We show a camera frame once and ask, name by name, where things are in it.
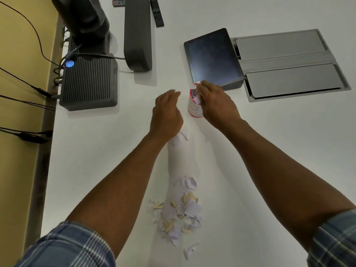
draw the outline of person's right arm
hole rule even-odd
[[[234,145],[273,214],[306,251],[321,224],[356,208],[337,189],[251,128],[219,86],[202,81],[197,88],[203,116]]]

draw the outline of table surface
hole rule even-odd
[[[100,0],[112,33],[110,52],[123,56],[124,8]],[[191,162],[182,171],[198,179],[205,221],[178,248],[161,238],[146,202],[164,198],[168,149],[155,163],[134,229],[118,266],[305,266],[307,253],[272,215],[241,157],[205,119],[187,112],[192,79],[183,43],[220,28],[231,37],[318,28],[351,88],[356,84],[356,0],[158,0],[165,27],[152,20],[153,70],[127,73],[118,60],[117,107],[68,112],[58,105],[42,234],[140,142],[149,130],[154,100],[169,89],[194,137]],[[244,88],[228,91],[241,116],[292,158],[356,202],[356,90],[250,103]],[[201,241],[189,261],[183,248]]]

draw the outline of blue plaid sleeve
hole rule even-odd
[[[356,210],[322,224],[314,235],[308,266],[356,266]]]
[[[65,221],[38,239],[14,267],[114,267],[109,245],[92,229]]]

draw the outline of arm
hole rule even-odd
[[[306,251],[322,223],[355,208],[338,190],[253,130],[219,86],[202,81],[198,92],[204,117],[234,145],[273,214]]]
[[[176,108],[179,95],[171,90],[156,99],[149,133],[68,216],[99,233],[115,257],[134,226],[159,152],[183,125]]]

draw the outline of hand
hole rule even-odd
[[[169,90],[156,98],[149,134],[166,144],[174,138],[183,125],[183,118],[177,109],[180,92]]]
[[[197,89],[202,97],[201,106],[205,119],[222,133],[236,129],[242,119],[235,103],[224,90],[206,80],[202,80]]]

